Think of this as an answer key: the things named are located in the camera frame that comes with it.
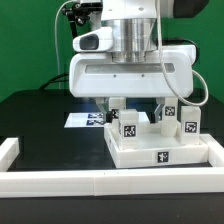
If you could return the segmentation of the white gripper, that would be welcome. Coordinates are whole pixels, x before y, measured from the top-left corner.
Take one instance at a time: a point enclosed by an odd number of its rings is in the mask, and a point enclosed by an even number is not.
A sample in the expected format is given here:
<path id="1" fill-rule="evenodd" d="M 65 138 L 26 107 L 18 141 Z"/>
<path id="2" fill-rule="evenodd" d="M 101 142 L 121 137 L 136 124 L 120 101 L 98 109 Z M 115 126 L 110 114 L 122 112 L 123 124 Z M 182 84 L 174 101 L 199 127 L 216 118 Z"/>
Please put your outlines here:
<path id="1" fill-rule="evenodd" d="M 168 81 L 182 97 L 193 92 L 194 45 L 162 48 Z M 96 105 L 105 123 L 112 122 L 109 99 L 99 97 L 157 98 L 150 122 L 158 123 L 165 99 L 173 97 L 160 64 L 159 52 L 147 52 L 144 63 L 114 63 L 110 53 L 80 53 L 70 63 L 69 89 L 75 97 L 97 98 Z"/>

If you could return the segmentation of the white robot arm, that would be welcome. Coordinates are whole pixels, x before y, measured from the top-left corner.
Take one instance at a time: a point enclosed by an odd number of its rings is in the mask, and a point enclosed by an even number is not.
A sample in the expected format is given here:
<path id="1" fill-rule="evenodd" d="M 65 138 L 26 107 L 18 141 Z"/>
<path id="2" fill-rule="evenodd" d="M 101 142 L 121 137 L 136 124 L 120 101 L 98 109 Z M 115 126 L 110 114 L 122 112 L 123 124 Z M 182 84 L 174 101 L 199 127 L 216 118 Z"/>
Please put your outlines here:
<path id="1" fill-rule="evenodd" d="M 73 26 L 69 90 L 80 98 L 175 98 L 190 106 L 197 73 L 195 45 L 164 39 L 163 18 L 193 18 L 209 0 L 72 0 L 63 10 Z"/>

